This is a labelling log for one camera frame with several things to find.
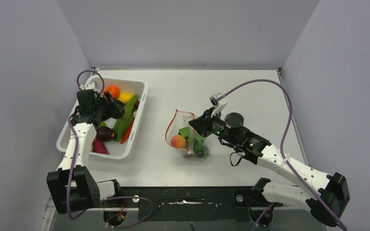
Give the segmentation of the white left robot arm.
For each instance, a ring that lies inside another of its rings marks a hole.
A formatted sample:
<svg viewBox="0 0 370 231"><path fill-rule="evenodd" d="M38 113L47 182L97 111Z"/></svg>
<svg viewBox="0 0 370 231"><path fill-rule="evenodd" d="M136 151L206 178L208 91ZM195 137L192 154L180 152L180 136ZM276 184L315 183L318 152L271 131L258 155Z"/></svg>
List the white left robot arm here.
<svg viewBox="0 0 370 231"><path fill-rule="evenodd" d="M103 200L120 192L117 180L96 182L87 165L100 123L111 117L120 119L125 114L123 104L109 92L81 90L77 92L77 100L77 106L67 119L71 134L64 158L56 171L49 172L46 177L56 211L67 214L70 219L78 218L74 212L82 214L96 208Z"/></svg>

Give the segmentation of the white green napa cabbage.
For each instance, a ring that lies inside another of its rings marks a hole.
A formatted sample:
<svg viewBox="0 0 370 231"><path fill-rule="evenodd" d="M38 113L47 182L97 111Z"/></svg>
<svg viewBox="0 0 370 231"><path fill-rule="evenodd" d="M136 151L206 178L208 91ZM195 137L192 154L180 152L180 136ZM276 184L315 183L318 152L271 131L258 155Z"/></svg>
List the white green napa cabbage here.
<svg viewBox="0 0 370 231"><path fill-rule="evenodd" d="M186 138L186 156L205 159L210 156L210 151L205 145L205 138L199 135L192 127L179 129L178 134Z"/></svg>

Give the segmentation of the clear red-zipper bag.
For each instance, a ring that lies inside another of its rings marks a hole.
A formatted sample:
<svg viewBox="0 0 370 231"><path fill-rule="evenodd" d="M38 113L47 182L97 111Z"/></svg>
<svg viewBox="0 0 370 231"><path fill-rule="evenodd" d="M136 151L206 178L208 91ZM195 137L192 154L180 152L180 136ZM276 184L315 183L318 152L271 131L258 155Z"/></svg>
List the clear red-zipper bag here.
<svg viewBox="0 0 370 231"><path fill-rule="evenodd" d="M196 119L192 112L175 110L166 131L165 142L183 158L204 160L210 156L205 138L190 126L189 122Z"/></svg>

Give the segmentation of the peach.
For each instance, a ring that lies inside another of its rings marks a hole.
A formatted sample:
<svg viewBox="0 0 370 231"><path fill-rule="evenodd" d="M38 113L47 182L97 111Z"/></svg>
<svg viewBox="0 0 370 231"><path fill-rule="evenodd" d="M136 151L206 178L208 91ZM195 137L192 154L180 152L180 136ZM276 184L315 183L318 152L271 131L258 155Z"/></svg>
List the peach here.
<svg viewBox="0 0 370 231"><path fill-rule="evenodd" d="M180 134L174 135L170 140L170 146L178 149L185 149L187 140Z"/></svg>

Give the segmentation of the orange fruit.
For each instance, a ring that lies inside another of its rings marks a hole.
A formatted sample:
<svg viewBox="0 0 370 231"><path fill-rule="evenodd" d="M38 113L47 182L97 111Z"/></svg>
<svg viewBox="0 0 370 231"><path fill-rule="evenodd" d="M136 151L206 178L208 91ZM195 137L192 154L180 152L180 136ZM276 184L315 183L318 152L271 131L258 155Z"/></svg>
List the orange fruit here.
<svg viewBox="0 0 370 231"><path fill-rule="evenodd" d="M109 85L106 87L105 92L109 92L113 99L118 99L120 96L120 90L115 85Z"/></svg>

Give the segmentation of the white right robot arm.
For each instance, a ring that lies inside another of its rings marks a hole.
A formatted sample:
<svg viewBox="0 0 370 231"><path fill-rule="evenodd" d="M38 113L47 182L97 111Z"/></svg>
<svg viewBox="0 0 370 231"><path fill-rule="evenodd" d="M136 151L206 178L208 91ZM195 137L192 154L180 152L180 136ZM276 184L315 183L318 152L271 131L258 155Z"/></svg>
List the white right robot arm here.
<svg viewBox="0 0 370 231"><path fill-rule="evenodd" d="M281 203L309 211L322 224L347 230L341 221L349 201L347 179L336 172L333 175L318 171L283 154L267 139L246 128L239 113L229 113L224 120L213 114L214 108L189 121L202 137L215 135L219 142L232 148L242 159L267 168L290 181L291 185L274 183L261 178L253 188L252 200L258 205Z"/></svg>

